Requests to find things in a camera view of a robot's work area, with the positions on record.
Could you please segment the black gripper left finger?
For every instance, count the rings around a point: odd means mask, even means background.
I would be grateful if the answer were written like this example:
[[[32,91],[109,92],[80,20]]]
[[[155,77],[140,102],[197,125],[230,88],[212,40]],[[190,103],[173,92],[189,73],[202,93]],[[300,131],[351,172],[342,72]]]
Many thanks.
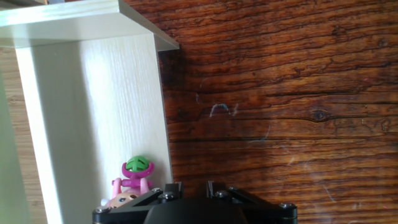
[[[149,211],[156,205],[183,198],[183,184],[165,184],[164,188],[154,188],[144,195],[116,208],[110,205],[99,206],[93,210],[92,223],[144,223]]]

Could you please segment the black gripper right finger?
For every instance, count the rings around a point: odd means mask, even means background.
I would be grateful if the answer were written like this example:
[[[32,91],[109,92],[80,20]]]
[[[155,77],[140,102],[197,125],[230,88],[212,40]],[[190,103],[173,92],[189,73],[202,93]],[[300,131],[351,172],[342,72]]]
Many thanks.
[[[209,180],[206,183],[206,197],[238,207],[248,223],[297,224],[298,211],[294,203],[270,203],[237,187]]]

